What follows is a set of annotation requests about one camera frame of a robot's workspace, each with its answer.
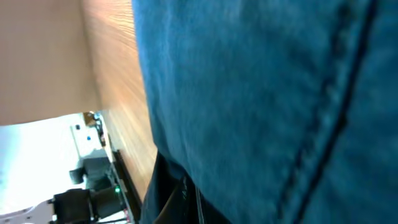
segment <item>desk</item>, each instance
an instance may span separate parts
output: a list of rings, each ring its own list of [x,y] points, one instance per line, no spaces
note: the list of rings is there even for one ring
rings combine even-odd
[[[83,10],[93,71],[106,108],[104,120],[142,200],[157,151],[139,68],[131,1],[84,0]]]

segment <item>dark fabric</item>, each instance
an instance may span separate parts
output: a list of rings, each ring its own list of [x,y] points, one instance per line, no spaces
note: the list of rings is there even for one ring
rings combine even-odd
[[[232,223],[394,223],[396,4],[133,0],[167,175],[187,172]]]

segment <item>beige wall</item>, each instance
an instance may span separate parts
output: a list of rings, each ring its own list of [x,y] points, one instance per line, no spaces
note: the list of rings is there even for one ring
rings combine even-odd
[[[98,110],[80,0],[0,0],[0,125]]]

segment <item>blue denim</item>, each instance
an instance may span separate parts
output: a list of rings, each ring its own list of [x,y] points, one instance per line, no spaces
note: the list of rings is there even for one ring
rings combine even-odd
[[[232,223],[398,222],[398,1],[133,9],[171,176],[187,172]],[[156,182],[143,223],[162,209]]]

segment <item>dark stitching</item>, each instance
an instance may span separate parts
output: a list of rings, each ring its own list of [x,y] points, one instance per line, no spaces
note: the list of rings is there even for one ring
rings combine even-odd
[[[343,97],[343,105],[341,107],[341,110],[340,110],[340,113],[338,116],[337,126],[335,127],[335,129],[331,135],[331,138],[329,139],[328,144],[326,145],[325,154],[320,159],[317,173],[315,174],[315,177],[311,181],[310,186],[309,186],[306,194],[304,195],[303,202],[300,206],[300,210],[298,212],[297,218],[295,219],[295,223],[299,222],[303,218],[305,208],[307,207],[307,205],[309,203],[312,192],[314,191],[315,187],[317,186],[317,184],[320,180],[320,177],[322,176],[323,167],[325,167],[326,163],[328,162],[328,159],[330,158],[331,149],[333,148],[333,145],[334,145],[339,133],[341,132],[341,130],[343,129],[343,127],[346,124],[345,113],[348,109],[349,101],[351,99],[356,75],[357,75],[357,72],[359,69],[359,64],[361,62],[361,59],[364,55],[364,51],[366,48],[365,40],[366,40],[366,37],[368,36],[369,28],[370,28],[371,22],[374,17],[375,6],[376,6],[376,1],[372,1],[369,6],[368,16],[366,18],[366,23],[365,23],[364,29],[361,32],[358,54],[355,58],[355,61],[353,64],[353,69],[352,69],[351,73],[349,74],[349,81],[348,81],[349,83],[348,83],[348,86],[346,89],[346,94],[343,95],[344,96]],[[340,22],[338,23],[338,25],[336,27],[335,35],[333,35],[331,38],[331,43],[333,46],[332,54],[333,54],[334,58],[337,58],[337,59],[341,58],[346,53],[344,40],[347,38],[347,29],[349,28],[350,21],[352,21],[352,19],[353,19],[350,5],[349,4],[342,5],[338,10],[338,16],[340,18]],[[330,97],[331,94],[333,94],[332,86],[334,84],[335,83],[331,78],[326,78],[321,86],[321,94],[325,95],[327,97]],[[329,101],[329,99],[325,98],[325,101],[320,102],[317,105],[317,108],[314,109],[315,110],[314,113],[315,113],[316,117],[315,117],[314,122],[308,127],[308,135],[309,136],[307,137],[306,140],[304,140],[302,147],[300,147],[297,155],[295,156],[294,166],[292,166],[289,178],[288,178],[287,182],[285,183],[285,187],[281,193],[281,198],[280,198],[278,206],[277,206],[276,218],[279,220],[281,220],[284,217],[283,208],[285,207],[285,204],[287,203],[287,200],[290,198],[292,190],[297,183],[297,177],[298,177],[298,174],[303,165],[303,155],[309,156],[315,149],[314,140],[315,140],[316,133],[320,129],[321,115],[325,114],[325,113],[323,113],[323,110],[327,106],[329,106],[329,102],[327,102],[327,101]]]

